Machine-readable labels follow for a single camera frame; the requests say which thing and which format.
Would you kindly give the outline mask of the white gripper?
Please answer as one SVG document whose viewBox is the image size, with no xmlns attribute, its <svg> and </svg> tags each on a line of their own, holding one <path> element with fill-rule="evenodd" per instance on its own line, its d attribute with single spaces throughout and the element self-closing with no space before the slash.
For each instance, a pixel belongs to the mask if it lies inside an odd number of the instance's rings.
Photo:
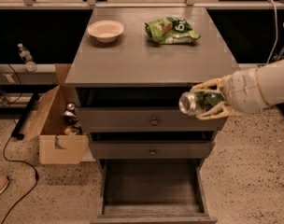
<svg viewBox="0 0 284 224">
<path fill-rule="evenodd" d="M 211 91 L 224 93 L 228 105 L 217 105 L 197 114 L 200 120 L 222 119 L 241 113 L 255 113 L 267 107 L 257 75 L 258 69 L 240 70 L 228 77 L 213 78 L 191 88 L 191 92 Z"/>
</svg>

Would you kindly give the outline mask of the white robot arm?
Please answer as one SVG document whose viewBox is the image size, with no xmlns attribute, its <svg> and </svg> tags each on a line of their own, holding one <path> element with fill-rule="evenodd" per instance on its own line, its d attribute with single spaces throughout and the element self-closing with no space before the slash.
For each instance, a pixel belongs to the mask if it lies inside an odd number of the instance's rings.
<svg viewBox="0 0 284 224">
<path fill-rule="evenodd" d="M 272 105 L 284 104 L 284 59 L 260 68 L 238 70 L 192 87 L 192 91 L 216 86 L 224 101 L 197 114 L 197 119 L 220 119 L 240 113 L 252 114 Z"/>
</svg>

